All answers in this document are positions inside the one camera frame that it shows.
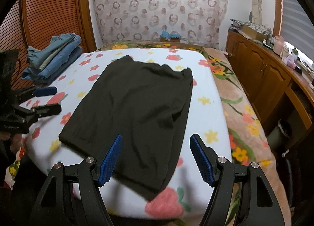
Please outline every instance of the bed sheet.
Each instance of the bed sheet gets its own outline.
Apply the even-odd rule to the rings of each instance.
[[[153,201],[111,178],[100,193],[111,214],[135,218],[199,218],[203,216],[213,189],[203,182],[189,147],[189,138],[198,133],[205,145],[219,156],[231,160],[227,125],[221,100],[210,68],[204,65],[202,54],[174,48],[132,48],[82,54],[51,86],[58,88],[54,96],[33,98],[21,106],[60,103],[60,115],[40,119],[23,136],[24,149],[46,174],[56,162],[65,166],[80,163],[83,158],[60,143],[58,135],[83,97],[90,91],[106,66],[116,59],[130,55],[135,61],[167,64],[174,71],[189,67],[193,72],[193,91],[180,158],[167,186]],[[74,193],[79,197],[78,185]]]

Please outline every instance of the stack of folded clothes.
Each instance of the stack of folded clothes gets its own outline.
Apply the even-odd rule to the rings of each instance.
[[[50,44],[42,51],[33,47],[27,49],[29,66],[22,73],[23,80],[35,84],[51,84],[82,54],[78,46],[82,39],[74,33],[52,37]]]

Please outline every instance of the window blind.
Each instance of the window blind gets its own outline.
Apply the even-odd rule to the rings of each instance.
[[[314,26],[297,0],[283,0],[280,35],[314,61]]]

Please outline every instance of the folded teal garment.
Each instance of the folded teal garment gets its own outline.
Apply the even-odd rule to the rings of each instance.
[[[77,46],[70,54],[69,60],[64,63],[59,69],[46,79],[38,79],[35,84],[51,84],[56,78],[58,78],[73,62],[75,62],[82,54],[82,47]]]
[[[21,75],[23,80],[36,81],[38,79],[47,79],[55,73],[59,67],[69,60],[71,52],[81,43],[80,36],[75,36],[62,50],[50,61],[43,71],[33,67],[26,68]]]
[[[42,51],[37,50],[34,47],[30,46],[27,49],[28,51],[27,62],[29,63],[29,66],[35,69],[39,69],[39,66],[54,50],[68,43],[75,36],[76,34],[74,33],[62,34],[60,36],[53,36],[51,38],[50,44]]]

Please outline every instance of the yellow star-shaped print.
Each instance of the yellow star-shaped print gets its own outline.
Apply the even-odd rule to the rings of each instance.
[[[59,141],[59,138],[57,138],[56,141],[51,142],[51,146],[49,148],[50,152],[55,152],[59,149],[61,142]]]
[[[218,132],[214,132],[212,130],[206,132],[204,135],[206,136],[206,142],[208,144],[210,144],[211,142],[218,142],[218,138],[217,138],[217,134]]]
[[[82,91],[77,96],[78,96],[78,98],[82,98],[85,96],[86,93],[87,93],[86,91]]]
[[[184,67],[182,67],[182,66],[176,66],[175,69],[176,69],[176,70],[182,70],[182,69],[184,69]]]
[[[197,100],[202,102],[203,105],[210,104],[210,99],[204,96],[202,96],[201,98],[198,98]]]

